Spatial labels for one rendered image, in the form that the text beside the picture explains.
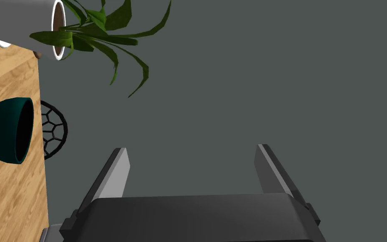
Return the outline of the light wooden table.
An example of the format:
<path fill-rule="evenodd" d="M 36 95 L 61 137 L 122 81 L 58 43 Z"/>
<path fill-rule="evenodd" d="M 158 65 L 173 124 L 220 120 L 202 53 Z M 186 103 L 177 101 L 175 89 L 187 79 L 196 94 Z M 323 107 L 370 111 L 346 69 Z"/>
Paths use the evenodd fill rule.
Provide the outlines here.
<path fill-rule="evenodd" d="M 38 61 L 26 49 L 0 48 L 0 101 L 29 97 L 34 102 L 34 130 L 25 161 L 0 161 L 0 242 L 39 242 L 48 227 Z"/>

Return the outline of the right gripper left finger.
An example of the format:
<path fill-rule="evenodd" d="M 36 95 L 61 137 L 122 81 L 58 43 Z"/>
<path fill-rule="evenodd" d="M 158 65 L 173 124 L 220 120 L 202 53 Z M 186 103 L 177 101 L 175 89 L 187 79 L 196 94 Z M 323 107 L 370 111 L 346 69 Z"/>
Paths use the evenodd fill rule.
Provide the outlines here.
<path fill-rule="evenodd" d="M 78 213 L 81 213 L 95 199 L 122 197 L 130 162 L 127 150 L 116 148 L 94 180 L 91 188 L 83 199 Z"/>

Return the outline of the green plant in white pot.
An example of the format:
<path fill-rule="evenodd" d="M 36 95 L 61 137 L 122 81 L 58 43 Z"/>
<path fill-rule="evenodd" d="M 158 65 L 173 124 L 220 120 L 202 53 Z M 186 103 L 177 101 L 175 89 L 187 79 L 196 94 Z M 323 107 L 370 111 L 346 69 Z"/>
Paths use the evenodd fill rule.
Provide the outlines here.
<path fill-rule="evenodd" d="M 41 53 L 53 60 L 64 60 L 64 50 L 93 52 L 99 50 L 118 68 L 115 49 L 138 45 L 138 38 L 161 30 L 169 16 L 151 30 L 136 34 L 112 34 L 127 27 L 132 17 L 131 0 L 112 13 L 105 12 L 106 0 L 98 0 L 100 10 L 85 8 L 80 0 L 0 0 L 0 47 L 16 45 Z"/>

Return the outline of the dark teal bowl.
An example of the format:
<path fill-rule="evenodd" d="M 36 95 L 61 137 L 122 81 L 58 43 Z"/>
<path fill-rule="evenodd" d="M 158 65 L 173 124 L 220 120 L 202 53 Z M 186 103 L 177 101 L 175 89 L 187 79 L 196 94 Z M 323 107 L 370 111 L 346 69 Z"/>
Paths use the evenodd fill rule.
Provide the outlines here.
<path fill-rule="evenodd" d="M 29 97 L 0 101 L 0 161 L 21 164 L 29 150 L 34 104 Z"/>

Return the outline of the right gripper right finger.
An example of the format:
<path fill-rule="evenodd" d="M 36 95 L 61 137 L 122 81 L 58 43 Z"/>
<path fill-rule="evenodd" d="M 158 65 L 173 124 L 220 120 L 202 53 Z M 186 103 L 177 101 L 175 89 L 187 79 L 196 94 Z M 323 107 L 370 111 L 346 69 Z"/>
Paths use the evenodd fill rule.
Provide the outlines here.
<path fill-rule="evenodd" d="M 267 144 L 256 147 L 254 166 L 263 193 L 287 193 L 306 206 L 303 196 Z"/>

